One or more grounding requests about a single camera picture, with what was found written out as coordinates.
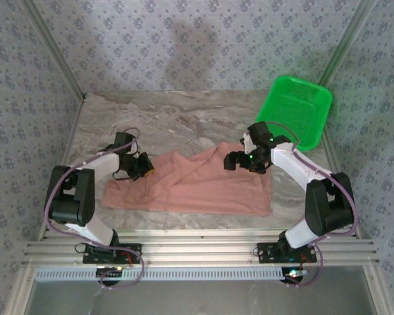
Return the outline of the aluminium corner post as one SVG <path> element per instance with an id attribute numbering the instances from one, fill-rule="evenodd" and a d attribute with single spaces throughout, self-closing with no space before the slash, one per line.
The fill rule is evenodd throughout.
<path id="1" fill-rule="evenodd" d="M 328 87 L 330 85 L 377 2 L 378 0 L 359 0 L 347 27 L 338 40 L 326 67 L 321 73 L 317 82 L 319 85 L 323 87 Z"/>
<path id="2" fill-rule="evenodd" d="M 32 23 L 34 30 L 37 32 L 40 40 L 44 44 L 49 56 L 55 63 L 63 79 L 72 94 L 80 101 L 83 101 L 85 94 L 81 90 L 77 79 L 67 63 L 58 43 L 55 41 L 45 19 L 42 17 L 34 0 L 18 0 L 20 6 L 23 8 L 26 16 Z"/>

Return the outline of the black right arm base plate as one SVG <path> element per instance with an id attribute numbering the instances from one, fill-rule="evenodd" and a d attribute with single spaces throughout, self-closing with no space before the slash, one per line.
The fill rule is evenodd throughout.
<path id="1" fill-rule="evenodd" d="M 282 247 L 278 243 L 258 243 L 256 256 L 260 264 L 267 263 L 316 263 L 317 252 L 313 247 L 305 245 L 293 249 L 287 245 Z"/>

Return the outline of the green plastic basket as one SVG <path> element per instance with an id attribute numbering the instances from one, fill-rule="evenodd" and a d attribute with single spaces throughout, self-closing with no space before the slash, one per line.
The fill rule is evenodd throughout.
<path id="1" fill-rule="evenodd" d="M 332 101 L 327 88 L 281 75 L 275 79 L 255 120 L 285 125 L 299 139 L 297 149 L 306 152 L 318 146 Z"/>

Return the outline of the aluminium lower frame post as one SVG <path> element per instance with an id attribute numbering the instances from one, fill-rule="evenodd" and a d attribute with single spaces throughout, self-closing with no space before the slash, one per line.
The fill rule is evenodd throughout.
<path id="1" fill-rule="evenodd" d="M 8 296 L 3 315 L 25 314 L 35 279 L 35 271 L 36 269 L 30 266 L 20 268 Z"/>
<path id="2" fill-rule="evenodd" d="M 382 268 L 370 264 L 364 266 L 364 273 L 377 315 L 394 315 L 394 302 Z"/>

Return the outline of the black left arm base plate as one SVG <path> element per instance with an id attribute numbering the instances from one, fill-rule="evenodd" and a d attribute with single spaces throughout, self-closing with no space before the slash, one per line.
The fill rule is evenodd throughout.
<path id="1" fill-rule="evenodd" d="M 92 245 L 86 245 L 83 251 L 83 264 L 140 264 L 138 256 L 132 254 L 134 251 L 142 254 L 142 245 L 140 243 L 121 243 L 120 249 L 104 249 Z"/>

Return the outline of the black controller board with light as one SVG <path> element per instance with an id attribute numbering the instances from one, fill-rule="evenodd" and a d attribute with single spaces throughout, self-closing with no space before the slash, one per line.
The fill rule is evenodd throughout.
<path id="1" fill-rule="evenodd" d="M 303 277 L 308 275 L 307 270 L 296 267 L 282 267 L 282 273 L 284 278 L 281 282 L 288 285 L 299 285 Z"/>

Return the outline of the pink t-shirt with pixel print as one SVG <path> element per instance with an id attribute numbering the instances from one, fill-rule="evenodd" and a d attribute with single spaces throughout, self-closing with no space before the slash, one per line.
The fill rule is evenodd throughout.
<path id="1" fill-rule="evenodd" d="M 146 177 L 109 180 L 101 204 L 128 210 L 268 217 L 270 173 L 223 167 L 226 155 L 241 149 L 239 143 L 221 142 L 190 157 L 169 151 L 154 158 L 155 170 Z"/>

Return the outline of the aluminium rail frame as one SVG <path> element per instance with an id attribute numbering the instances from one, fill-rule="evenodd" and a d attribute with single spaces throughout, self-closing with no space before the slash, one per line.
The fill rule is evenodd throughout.
<path id="1" fill-rule="evenodd" d="M 275 242 L 277 228 L 199 230 L 120 230 L 123 243 L 142 244 L 142 257 L 149 267 L 254 266 L 259 242 Z M 78 238 L 47 230 L 39 241 L 26 245 L 24 266 L 80 267 L 82 255 L 74 249 Z M 330 236 L 318 244 L 325 266 L 377 265 L 380 260 L 371 239 Z"/>

